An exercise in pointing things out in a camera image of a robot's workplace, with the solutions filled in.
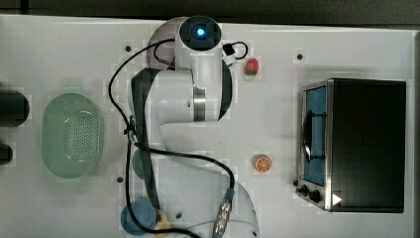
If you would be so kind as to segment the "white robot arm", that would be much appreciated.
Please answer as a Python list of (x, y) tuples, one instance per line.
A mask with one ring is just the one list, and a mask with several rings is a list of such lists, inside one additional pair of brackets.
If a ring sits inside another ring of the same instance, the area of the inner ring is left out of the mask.
[(220, 121), (232, 103), (233, 82), (223, 59), (222, 30), (210, 17), (176, 26), (170, 69), (146, 67), (131, 80), (146, 193), (168, 220), (168, 238), (259, 238), (252, 199), (222, 162), (166, 148), (164, 125)]

